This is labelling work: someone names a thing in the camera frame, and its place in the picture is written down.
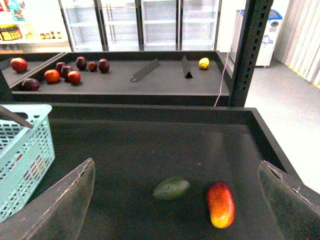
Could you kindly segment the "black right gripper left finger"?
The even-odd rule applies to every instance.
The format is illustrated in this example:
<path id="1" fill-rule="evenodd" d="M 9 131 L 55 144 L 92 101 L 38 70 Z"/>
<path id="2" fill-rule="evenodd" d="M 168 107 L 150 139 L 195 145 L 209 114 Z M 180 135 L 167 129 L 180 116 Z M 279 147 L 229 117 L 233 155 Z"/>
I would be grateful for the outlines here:
<path id="1" fill-rule="evenodd" d="M 0 224 L 2 240 L 76 240 L 95 182 L 88 158 L 40 196 Z"/>

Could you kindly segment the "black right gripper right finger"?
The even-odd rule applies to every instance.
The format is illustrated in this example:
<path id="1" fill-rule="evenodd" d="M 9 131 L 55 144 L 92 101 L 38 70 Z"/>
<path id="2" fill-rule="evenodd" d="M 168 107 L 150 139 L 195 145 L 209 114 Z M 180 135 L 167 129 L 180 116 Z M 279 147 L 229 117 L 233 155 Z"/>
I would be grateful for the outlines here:
<path id="1" fill-rule="evenodd" d="M 258 167 L 265 202 L 285 240 L 320 238 L 320 194 L 270 162 Z"/>

